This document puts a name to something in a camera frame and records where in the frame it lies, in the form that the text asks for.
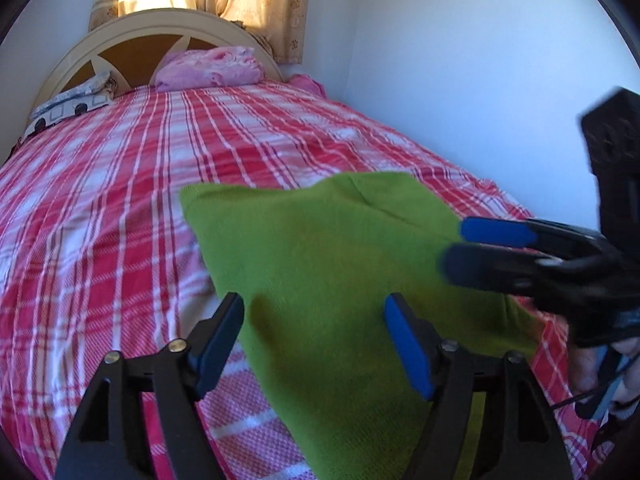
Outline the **person's right hand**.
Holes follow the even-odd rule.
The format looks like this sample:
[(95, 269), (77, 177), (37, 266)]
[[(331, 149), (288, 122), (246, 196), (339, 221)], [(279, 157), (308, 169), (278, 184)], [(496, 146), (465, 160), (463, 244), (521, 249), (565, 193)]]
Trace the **person's right hand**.
[[(630, 367), (623, 374), (623, 379), (613, 396), (614, 408), (622, 408), (639, 399), (639, 339), (631, 338), (616, 342), (613, 348), (631, 360)], [(597, 350), (570, 346), (567, 374), (570, 390), (574, 394), (596, 388), (598, 385)]]

